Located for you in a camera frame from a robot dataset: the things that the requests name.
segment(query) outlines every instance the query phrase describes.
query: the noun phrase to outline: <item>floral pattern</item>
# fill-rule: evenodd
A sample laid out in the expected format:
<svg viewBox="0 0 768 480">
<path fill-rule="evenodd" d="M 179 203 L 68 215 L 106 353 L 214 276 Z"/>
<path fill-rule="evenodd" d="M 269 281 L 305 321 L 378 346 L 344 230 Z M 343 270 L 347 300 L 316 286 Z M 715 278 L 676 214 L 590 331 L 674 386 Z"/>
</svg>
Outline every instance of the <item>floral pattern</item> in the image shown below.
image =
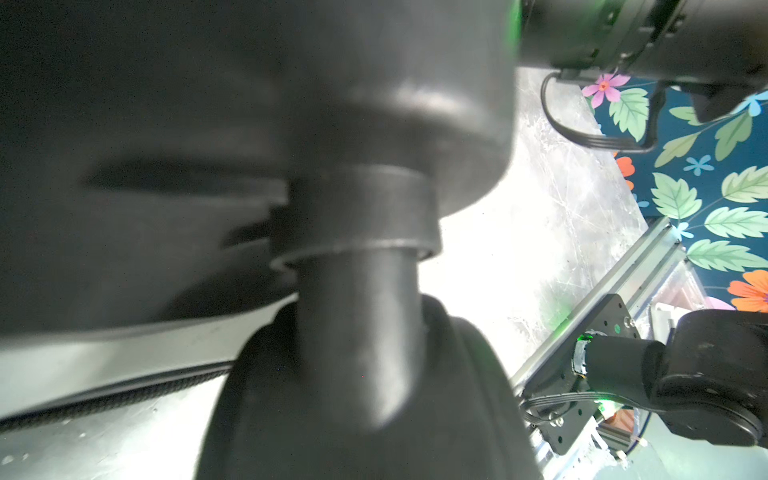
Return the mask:
<svg viewBox="0 0 768 480">
<path fill-rule="evenodd" d="M 604 134 L 640 141 L 648 119 L 648 92 L 640 87 L 652 84 L 603 75 L 582 93 L 591 97 Z M 608 106 L 599 108 L 605 98 Z M 614 155 L 643 215 L 672 219 L 716 308 L 768 312 L 765 104 L 768 91 L 758 92 L 729 114 L 701 123 L 688 94 L 668 89 L 659 146 L 632 158 Z"/>
</svg>

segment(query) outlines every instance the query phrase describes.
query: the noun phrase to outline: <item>orange flower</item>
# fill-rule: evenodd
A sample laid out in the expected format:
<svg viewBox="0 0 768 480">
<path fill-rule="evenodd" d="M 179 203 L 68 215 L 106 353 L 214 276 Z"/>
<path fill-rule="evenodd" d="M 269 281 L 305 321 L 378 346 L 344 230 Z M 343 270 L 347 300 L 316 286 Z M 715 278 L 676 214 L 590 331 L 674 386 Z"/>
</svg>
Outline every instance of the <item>orange flower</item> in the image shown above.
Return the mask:
<svg viewBox="0 0 768 480">
<path fill-rule="evenodd" d="M 730 302 L 742 312 L 768 313 L 768 272 L 755 270 L 744 274 L 749 283 L 734 281 L 728 287 L 728 293 L 743 298 L 734 298 Z"/>
<path fill-rule="evenodd" d="M 630 175 L 634 174 L 634 165 L 632 164 L 632 159 L 629 157 L 621 157 L 616 159 L 616 163 L 619 165 L 619 170 L 621 170 L 621 174 L 625 177 L 629 177 Z M 624 179 L 624 181 L 627 182 L 627 185 L 629 185 L 629 189 L 632 190 L 634 188 L 634 184 L 630 182 L 629 180 Z"/>
</svg>

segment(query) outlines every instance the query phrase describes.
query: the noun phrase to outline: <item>blue flower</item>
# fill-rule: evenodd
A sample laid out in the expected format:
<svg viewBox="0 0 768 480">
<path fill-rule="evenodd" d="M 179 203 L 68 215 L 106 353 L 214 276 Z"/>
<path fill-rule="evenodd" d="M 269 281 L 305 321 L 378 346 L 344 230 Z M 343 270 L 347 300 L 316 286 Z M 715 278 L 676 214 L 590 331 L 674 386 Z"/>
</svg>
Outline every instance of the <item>blue flower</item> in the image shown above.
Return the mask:
<svg viewBox="0 0 768 480">
<path fill-rule="evenodd" d="M 677 241 L 681 241 L 683 237 L 694 238 L 691 232 L 685 231 L 688 228 L 688 222 L 682 222 L 677 227 L 672 226 L 672 234 L 677 238 Z"/>
<path fill-rule="evenodd" d="M 746 108 L 747 105 L 750 107 L 750 117 L 756 117 L 760 113 L 762 113 L 763 109 L 760 107 L 760 103 L 758 100 L 768 100 L 768 90 L 764 91 L 760 94 L 753 94 L 749 97 L 745 98 L 743 102 L 739 104 L 738 107 L 736 107 L 731 114 L 737 114 L 740 111 L 742 111 L 744 108 Z"/>
<path fill-rule="evenodd" d="M 710 160 L 712 160 L 712 157 L 710 155 L 704 155 L 701 158 L 701 160 L 696 160 L 695 158 L 688 157 L 685 159 L 685 161 L 688 162 L 690 165 L 685 167 L 683 171 L 693 170 L 694 175 L 696 175 L 697 177 L 701 177 L 702 170 L 712 171 L 715 169 L 715 167 L 713 167 L 712 165 L 707 165 L 707 162 L 709 162 Z"/>
<path fill-rule="evenodd" d="M 632 197 L 634 197 L 634 201 L 637 202 L 637 194 L 632 194 Z M 650 205 L 647 201 L 643 200 L 641 202 L 637 202 L 637 206 L 640 208 L 645 208 L 648 205 Z"/>
</svg>

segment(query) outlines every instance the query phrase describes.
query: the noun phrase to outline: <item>marble surface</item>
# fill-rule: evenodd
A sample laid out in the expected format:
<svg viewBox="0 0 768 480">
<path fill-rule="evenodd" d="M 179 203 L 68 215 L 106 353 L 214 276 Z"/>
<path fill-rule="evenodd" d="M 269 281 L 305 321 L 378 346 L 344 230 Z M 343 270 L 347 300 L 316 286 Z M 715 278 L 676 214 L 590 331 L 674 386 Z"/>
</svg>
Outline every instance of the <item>marble surface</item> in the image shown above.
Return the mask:
<svg viewBox="0 0 768 480">
<path fill-rule="evenodd" d="M 538 98 L 545 75 L 520 71 L 507 174 L 443 219 L 443 254 L 420 269 L 422 290 L 476 324 L 510 376 L 646 229 L 611 154 L 549 127 Z M 598 131 L 578 88 L 549 95 L 558 119 Z M 220 386 L 0 435 L 0 478 L 189 480 Z"/>
</svg>

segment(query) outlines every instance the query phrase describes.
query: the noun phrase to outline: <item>floral fabric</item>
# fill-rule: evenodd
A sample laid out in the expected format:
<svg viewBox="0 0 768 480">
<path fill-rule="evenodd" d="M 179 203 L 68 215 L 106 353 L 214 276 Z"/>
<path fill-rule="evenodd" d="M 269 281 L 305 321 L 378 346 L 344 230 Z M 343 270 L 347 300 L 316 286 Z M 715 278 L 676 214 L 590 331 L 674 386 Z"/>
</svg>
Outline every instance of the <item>floral fabric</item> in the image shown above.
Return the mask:
<svg viewBox="0 0 768 480">
<path fill-rule="evenodd" d="M 582 92 L 604 134 L 639 141 L 653 88 L 650 81 L 604 75 Z M 768 91 L 701 124 L 688 95 L 668 91 L 659 146 L 649 154 L 615 155 L 643 215 L 672 219 L 715 307 L 768 313 L 765 104 Z"/>
</svg>

